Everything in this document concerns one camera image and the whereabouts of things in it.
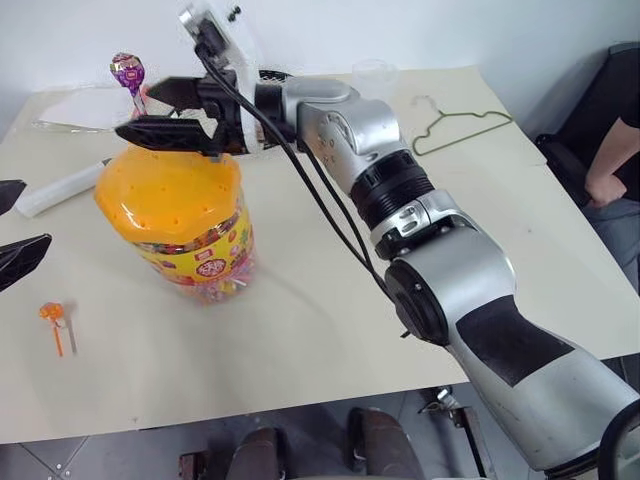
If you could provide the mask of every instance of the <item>black object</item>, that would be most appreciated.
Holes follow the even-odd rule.
[[[209,452],[192,452],[180,455],[178,476],[180,480],[206,480]]]
[[[598,455],[599,480],[614,480],[617,475],[618,449],[622,440],[633,428],[640,428],[640,400],[627,405],[616,415],[604,431]]]
[[[396,257],[402,249],[413,250],[415,247],[422,245],[429,237],[438,234],[443,226],[450,228],[454,226],[451,217],[445,217],[419,230],[410,237],[403,237],[397,228],[393,228],[385,233],[375,246],[376,253],[382,260],[390,260]]]
[[[525,320],[513,295],[468,313],[456,328],[471,351],[510,386],[573,351],[573,347]]]
[[[378,410],[349,412],[345,464],[353,471],[366,466],[372,476],[425,478],[407,434],[395,418]]]
[[[0,180],[0,215],[13,208],[26,186],[22,180]]]
[[[420,273],[406,262],[395,261],[385,272],[385,282],[396,313],[409,332],[436,345],[449,344],[444,312]]]
[[[281,72],[279,70],[258,70],[258,74],[260,75],[260,83],[262,85],[281,85],[283,84],[287,78],[292,75],[286,72]]]
[[[242,9],[239,6],[235,6],[235,8],[231,11],[231,13],[227,16],[227,20],[230,22],[235,22],[236,17],[242,13]]]
[[[452,393],[453,387],[448,385],[421,389],[420,395],[426,404],[418,413],[447,413],[453,425],[456,428],[464,430],[471,454],[476,463],[476,468],[478,469],[478,475],[489,480],[497,480],[498,477],[493,466],[493,460],[491,460],[491,455],[489,454],[489,449],[487,448],[487,443],[482,434],[480,421],[478,420],[475,410],[472,407],[456,408],[447,406],[447,404],[441,402],[438,398],[439,394],[445,390]]]
[[[198,24],[198,36],[195,40],[196,44],[207,45],[214,60],[219,63],[219,67],[223,66],[220,63],[226,63],[223,54],[227,50],[228,44],[211,20],[205,18]]]
[[[260,77],[263,78],[263,74],[269,75],[271,79],[277,78],[277,73],[274,71],[261,71]],[[258,110],[264,113],[269,120],[278,128],[284,138],[293,143],[296,140],[296,132],[291,128],[284,120],[284,109],[282,108],[282,86],[274,83],[267,85],[256,85],[255,104]],[[270,148],[278,145],[278,141],[268,130],[264,131],[265,146],[264,148]]]
[[[579,207],[590,200],[584,190],[584,180],[602,140],[616,119],[640,95],[639,71],[640,44],[611,47],[604,64],[560,130],[536,138],[535,143],[547,158],[549,168]]]
[[[602,363],[640,393],[640,353],[607,358]]]
[[[236,449],[226,480],[280,480],[289,478],[286,437],[282,430],[261,428],[245,437]]]
[[[233,70],[225,70],[223,75],[229,83],[236,83]],[[247,152],[240,108],[210,76],[170,77],[151,87],[147,95],[175,107],[178,113],[202,108],[208,117],[218,120],[213,138],[194,119],[141,115],[116,128],[125,140],[149,150],[197,151],[203,155]]]
[[[573,478],[582,475],[585,472],[593,470],[598,465],[598,449],[595,448],[568,463],[558,465],[555,468],[545,470],[544,474],[547,480],[560,480]]]
[[[370,230],[400,207],[433,190],[408,150],[393,152],[367,168],[349,196]]]
[[[451,410],[451,419],[456,427],[464,429],[469,447],[471,448],[473,460],[476,462],[478,474],[482,478],[497,480],[496,470],[489,455],[489,449],[484,440],[484,435],[482,434],[480,422],[478,421],[475,410],[471,407],[461,407]]]
[[[35,270],[50,244],[45,233],[0,247],[0,292]]]

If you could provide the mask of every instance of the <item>robotic arm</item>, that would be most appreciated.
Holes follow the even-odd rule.
[[[262,142],[243,139],[238,98],[215,80],[223,75],[242,91],[234,72],[222,69],[227,27],[208,15],[181,19],[212,77],[169,79],[149,94],[178,109],[205,108],[219,120],[216,134],[208,139],[193,121],[158,117],[117,133],[151,149],[208,155],[278,143],[269,132],[257,134]],[[605,430],[638,394],[581,347],[518,312],[509,260],[432,185],[391,108],[335,80],[291,77],[253,88],[257,109],[288,142],[306,145],[356,205],[376,253],[390,262],[384,283],[408,331],[455,357],[533,469],[563,478],[594,468]]]

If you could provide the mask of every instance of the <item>white table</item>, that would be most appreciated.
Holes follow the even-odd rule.
[[[473,68],[402,72],[391,103],[407,139],[427,123],[424,104],[411,105],[424,94],[446,111],[504,111]],[[124,147],[110,133],[29,127],[58,96],[29,100],[0,146],[0,178],[37,188]],[[466,128],[453,123],[438,135]],[[601,358],[640,350],[637,296],[515,124],[419,161],[506,250],[527,318]],[[194,305],[176,292],[119,238],[90,193],[32,220],[15,211],[0,217],[0,245],[53,235],[38,269],[0,293],[0,443],[465,380],[443,349],[399,338],[392,305],[280,150],[240,162],[260,270],[251,288],[220,305]],[[73,306],[76,356],[56,356],[37,315],[47,301]]]

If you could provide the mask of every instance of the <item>white paper roll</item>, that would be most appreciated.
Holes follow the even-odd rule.
[[[106,162],[99,162],[46,187],[21,195],[15,203],[16,209],[25,217],[32,218],[49,207],[93,188]]]

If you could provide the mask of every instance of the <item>yellow lid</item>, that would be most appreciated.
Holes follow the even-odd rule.
[[[125,240],[182,245],[231,217],[239,190],[231,155],[130,146],[105,168],[95,200]]]

